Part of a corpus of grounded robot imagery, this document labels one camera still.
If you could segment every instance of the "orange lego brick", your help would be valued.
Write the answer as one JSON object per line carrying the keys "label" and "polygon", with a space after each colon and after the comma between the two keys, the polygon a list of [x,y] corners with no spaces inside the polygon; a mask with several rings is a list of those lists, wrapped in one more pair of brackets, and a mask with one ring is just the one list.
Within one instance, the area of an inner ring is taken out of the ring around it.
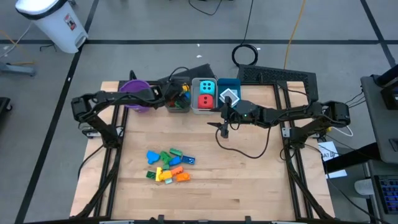
{"label": "orange lego brick", "polygon": [[176,167],[176,168],[172,169],[172,175],[175,176],[179,173],[182,173],[182,171],[183,171],[182,166]]}
{"label": "orange lego brick", "polygon": [[182,173],[182,174],[177,175],[177,182],[186,181],[186,180],[190,180],[190,179],[191,178],[189,176],[189,173]]}
{"label": "orange lego brick", "polygon": [[172,175],[172,172],[171,171],[164,171],[160,176],[159,176],[159,179],[160,180],[165,180],[165,179],[169,179],[169,178],[172,178],[173,177],[173,175]]}
{"label": "orange lego brick", "polygon": [[160,181],[160,179],[159,179],[159,177],[160,177],[160,175],[162,174],[162,168],[161,167],[157,167],[156,168],[156,177],[155,177],[155,180],[156,181]]}

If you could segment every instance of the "white plastic bin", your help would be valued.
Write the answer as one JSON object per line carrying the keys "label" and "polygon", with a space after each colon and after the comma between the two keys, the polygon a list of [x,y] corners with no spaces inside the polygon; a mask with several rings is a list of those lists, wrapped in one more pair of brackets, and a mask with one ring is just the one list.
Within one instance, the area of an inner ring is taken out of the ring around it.
{"label": "white plastic bin", "polygon": [[66,53],[78,52],[88,38],[67,0],[18,0],[15,8]]}
{"label": "white plastic bin", "polygon": [[199,109],[198,108],[198,96],[200,95],[200,82],[201,81],[212,81],[216,85],[215,95],[213,97],[213,105],[214,108],[217,108],[218,102],[218,85],[217,80],[215,78],[193,78],[191,85],[191,108],[194,114],[213,114],[215,112],[211,112],[210,109]]}

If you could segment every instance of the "white trash can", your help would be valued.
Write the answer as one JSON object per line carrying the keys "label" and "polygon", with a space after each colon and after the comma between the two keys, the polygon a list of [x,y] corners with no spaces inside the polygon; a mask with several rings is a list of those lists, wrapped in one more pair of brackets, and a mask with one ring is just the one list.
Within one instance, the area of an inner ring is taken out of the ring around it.
{"label": "white trash can", "polygon": [[66,53],[78,52],[88,38],[67,0],[18,0],[15,8]]}

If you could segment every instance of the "purple bowl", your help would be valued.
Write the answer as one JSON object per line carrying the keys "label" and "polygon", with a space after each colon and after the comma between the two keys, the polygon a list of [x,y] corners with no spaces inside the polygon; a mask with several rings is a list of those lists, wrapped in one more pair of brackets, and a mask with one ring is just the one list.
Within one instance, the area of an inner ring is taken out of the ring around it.
{"label": "purple bowl", "polygon": [[[131,80],[128,81],[126,84],[124,84],[119,91],[135,93],[148,88],[150,88],[150,85],[144,80]],[[149,107],[140,106],[140,105],[125,105],[125,107],[133,109],[138,113],[144,113],[150,110]]]}

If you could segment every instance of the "green lego brick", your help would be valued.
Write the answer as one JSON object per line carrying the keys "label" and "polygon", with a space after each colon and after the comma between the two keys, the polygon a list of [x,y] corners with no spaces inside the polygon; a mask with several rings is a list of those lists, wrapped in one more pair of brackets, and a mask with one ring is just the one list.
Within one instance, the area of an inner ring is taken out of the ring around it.
{"label": "green lego brick", "polygon": [[147,177],[150,179],[155,179],[156,178],[156,173],[152,171],[147,172]]}
{"label": "green lego brick", "polygon": [[163,160],[164,164],[169,164],[170,160],[172,160],[172,157],[165,151],[162,151],[160,153],[160,159]]}
{"label": "green lego brick", "polygon": [[176,155],[176,156],[182,156],[182,151],[179,151],[179,150],[177,150],[177,149],[174,149],[174,148],[171,148],[170,149],[170,153],[171,154],[174,154],[174,155]]}

